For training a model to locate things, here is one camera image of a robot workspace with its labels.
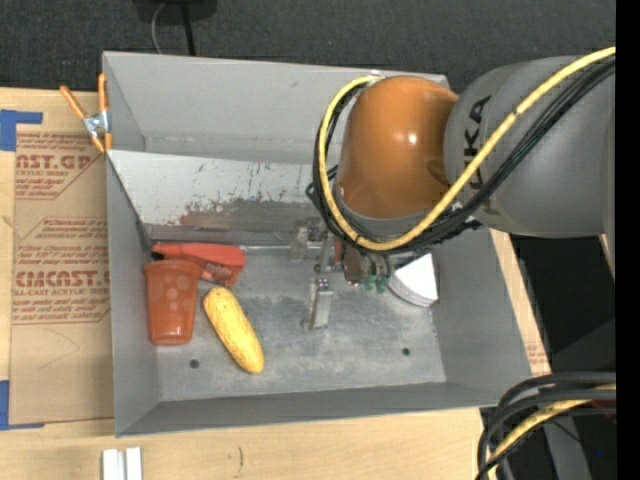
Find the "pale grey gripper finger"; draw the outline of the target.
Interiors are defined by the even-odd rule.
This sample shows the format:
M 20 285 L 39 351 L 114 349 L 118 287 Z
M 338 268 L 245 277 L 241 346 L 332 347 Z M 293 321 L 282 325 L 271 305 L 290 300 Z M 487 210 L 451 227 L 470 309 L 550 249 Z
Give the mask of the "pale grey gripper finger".
M 332 300 L 335 292 L 328 276 L 316 276 L 310 283 L 307 315 L 302 321 L 306 330 L 326 329 L 329 326 Z
M 302 221 L 297 223 L 294 238 L 288 249 L 289 260 L 318 259 L 324 246 L 325 235 L 325 228 L 319 222 Z

